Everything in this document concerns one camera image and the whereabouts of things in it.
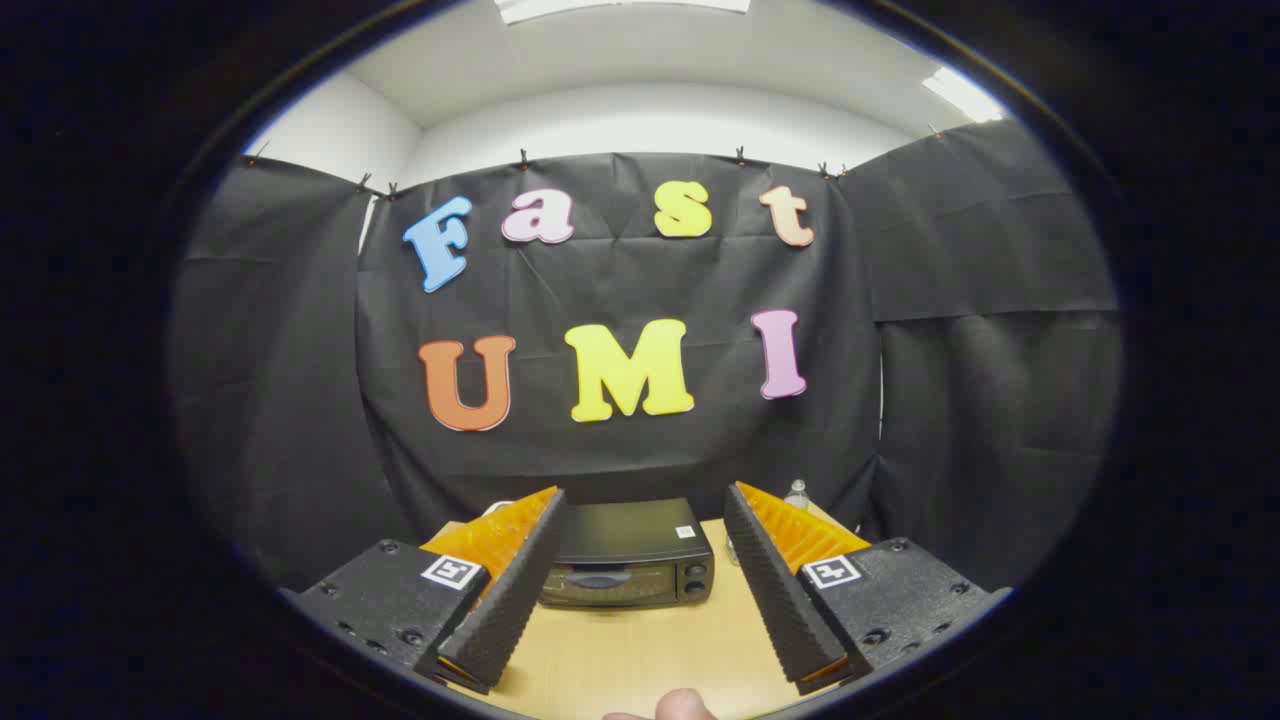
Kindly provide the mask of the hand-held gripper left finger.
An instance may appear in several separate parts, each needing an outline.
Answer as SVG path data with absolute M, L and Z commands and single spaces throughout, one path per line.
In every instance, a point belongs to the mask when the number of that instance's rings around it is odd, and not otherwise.
M 529 624 L 566 511 L 553 486 L 425 544 L 381 539 L 289 598 L 378 661 L 485 694 Z

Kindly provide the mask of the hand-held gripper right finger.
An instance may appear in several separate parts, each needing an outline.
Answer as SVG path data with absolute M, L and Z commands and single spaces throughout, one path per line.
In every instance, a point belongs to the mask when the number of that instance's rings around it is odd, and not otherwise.
M 913 539 L 870 543 L 741 482 L 726 491 L 724 527 L 785 678 L 801 694 L 895 670 L 1010 594 Z

